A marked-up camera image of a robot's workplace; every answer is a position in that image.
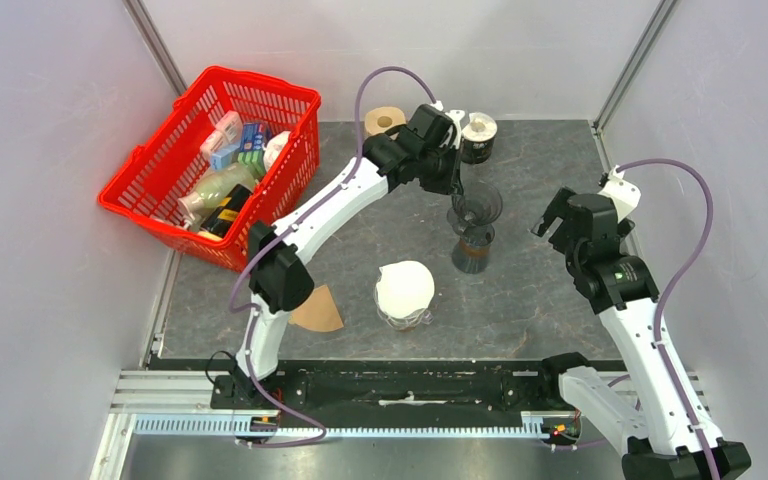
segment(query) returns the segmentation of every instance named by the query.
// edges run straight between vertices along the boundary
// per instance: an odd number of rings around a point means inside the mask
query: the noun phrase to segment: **gray marble surface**
[[[306,198],[326,185],[353,155],[350,124],[319,127],[321,166]],[[457,241],[446,221],[448,197],[402,186],[351,219],[308,265],[328,285],[345,327],[333,333],[287,328],[281,358],[527,358],[580,351],[593,359],[619,353],[590,306],[572,286],[563,257],[529,233],[562,185],[594,191],[602,167],[584,121],[500,122],[490,160],[475,174],[504,198],[495,223],[490,266],[478,275],[457,271]],[[424,263],[434,275],[433,322],[402,333],[376,313],[378,267]],[[235,274],[184,257],[172,293],[164,357],[236,352],[248,315],[227,311]]]

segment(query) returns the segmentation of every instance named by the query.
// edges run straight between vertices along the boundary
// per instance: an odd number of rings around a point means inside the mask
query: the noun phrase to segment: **white wall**
[[[173,95],[116,0],[0,2],[0,478],[87,478],[167,255],[95,196]]]
[[[212,64],[315,88],[320,118],[352,118],[372,70],[416,71],[450,108],[496,118],[594,118],[658,0],[145,0],[187,82]],[[424,94],[388,74],[364,108],[412,113]]]
[[[714,230],[667,307],[683,359],[715,420],[768,478],[768,2],[681,2],[607,130],[616,163],[667,156],[711,184]],[[644,258],[660,285],[690,253],[704,218],[692,178],[633,170]]]

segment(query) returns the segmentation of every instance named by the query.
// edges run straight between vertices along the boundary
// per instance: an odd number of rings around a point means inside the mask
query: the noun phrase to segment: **brown tape roll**
[[[370,137],[405,123],[407,123],[405,112],[396,107],[378,107],[366,113],[363,126],[366,130],[366,136]]]

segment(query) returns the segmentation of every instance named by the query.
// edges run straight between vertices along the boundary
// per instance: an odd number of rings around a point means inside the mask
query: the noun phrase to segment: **red plastic basket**
[[[251,225],[257,220],[270,224],[290,213],[319,167],[320,103],[315,90],[259,73],[210,67],[175,101],[172,114],[151,140],[131,152],[98,202],[178,251],[241,271]],[[291,133],[234,225],[216,242],[175,226],[184,224],[177,199],[207,170],[199,147],[229,110],[239,112],[243,121],[264,122],[275,133]]]

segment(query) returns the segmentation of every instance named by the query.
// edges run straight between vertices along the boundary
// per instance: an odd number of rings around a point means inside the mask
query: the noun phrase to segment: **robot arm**
[[[398,133],[395,140],[387,134],[368,138],[364,157],[352,158],[331,183],[296,211],[271,227],[263,223],[252,226],[250,259],[277,238],[276,232],[289,232],[251,272],[251,301],[260,308],[250,313],[249,322],[258,316],[258,324],[248,353],[257,379],[277,368],[278,347],[290,312],[313,291],[313,279],[305,265],[325,240],[366,206],[414,179],[429,192],[462,192],[457,150],[466,112],[452,110],[444,114],[441,110],[439,102],[421,105],[407,125],[394,129],[393,133]],[[248,339],[237,353],[240,365],[245,365],[247,344]]]
[[[661,339],[656,339],[658,289],[642,259],[620,252],[620,243],[634,227],[627,217],[637,206],[640,191],[615,170],[601,184],[597,194],[560,189],[532,232],[543,236],[556,219],[562,219],[549,242],[564,253],[576,290],[590,302],[619,348],[643,413],[608,388],[579,354],[544,360],[549,396],[578,408],[605,435],[623,457],[628,479],[710,478],[696,429],[714,447],[722,478],[736,478],[749,467],[746,448],[723,441],[722,431],[685,373],[665,322],[660,325]],[[658,345],[665,347],[681,388],[697,409],[698,427],[689,421]]]

